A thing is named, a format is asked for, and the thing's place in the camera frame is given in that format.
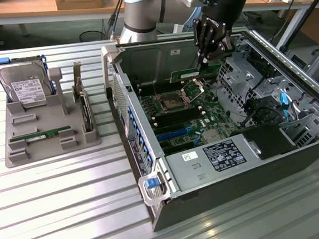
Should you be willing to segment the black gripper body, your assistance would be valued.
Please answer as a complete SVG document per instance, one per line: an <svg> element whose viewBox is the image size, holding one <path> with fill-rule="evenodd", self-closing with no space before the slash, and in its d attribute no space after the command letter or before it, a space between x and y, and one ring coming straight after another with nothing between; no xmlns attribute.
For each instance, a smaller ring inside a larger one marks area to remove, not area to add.
<svg viewBox="0 0 319 239"><path fill-rule="evenodd" d="M206 5L202 7L202 24L206 23L206 28L224 29L229 32L233 24L240 16L246 0L200 0Z"/></svg>

